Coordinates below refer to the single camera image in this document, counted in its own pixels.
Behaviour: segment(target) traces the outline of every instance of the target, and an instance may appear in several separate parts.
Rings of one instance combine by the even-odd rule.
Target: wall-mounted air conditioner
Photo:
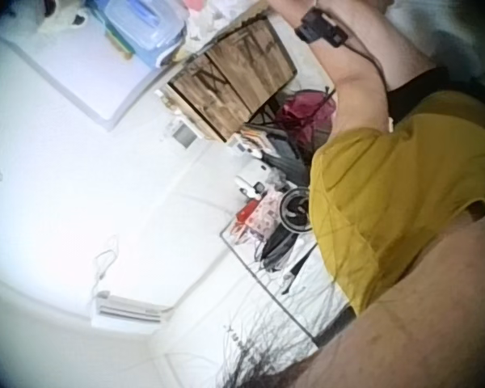
[[[109,331],[152,334],[165,323],[171,308],[98,293],[91,311],[91,325]]]

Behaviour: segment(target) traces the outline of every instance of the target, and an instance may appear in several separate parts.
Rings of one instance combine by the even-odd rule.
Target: black fan
[[[309,188],[293,188],[285,193],[280,202],[280,220],[293,233],[312,230],[309,221]]]

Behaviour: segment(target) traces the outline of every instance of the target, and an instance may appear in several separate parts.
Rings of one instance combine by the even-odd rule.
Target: skin
[[[313,5],[311,0],[269,2],[292,27]],[[368,2],[321,0],[318,6],[352,33],[352,47],[373,56],[384,71],[388,90],[434,67]],[[360,127],[387,132],[386,90],[376,67],[322,40],[310,47],[338,93],[329,141]],[[485,386],[482,215],[467,211],[457,217],[406,277],[327,347],[288,370],[296,380],[291,386]]]

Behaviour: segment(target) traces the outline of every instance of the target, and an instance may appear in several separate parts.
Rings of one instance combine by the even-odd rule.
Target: wooden drawer
[[[267,19],[258,20],[227,36],[213,46],[207,55],[252,114],[296,73]]]
[[[198,57],[173,82],[173,88],[207,121],[222,140],[237,132],[251,113],[226,77],[206,55]]]
[[[207,138],[226,141],[295,73],[271,24],[259,19],[191,62],[167,96]]]

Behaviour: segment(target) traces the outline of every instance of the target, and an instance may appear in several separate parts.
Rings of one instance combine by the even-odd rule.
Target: yellow shirt
[[[314,156],[310,220],[358,314],[476,201],[485,204],[485,106],[461,93],[427,97],[393,133],[342,133]]]

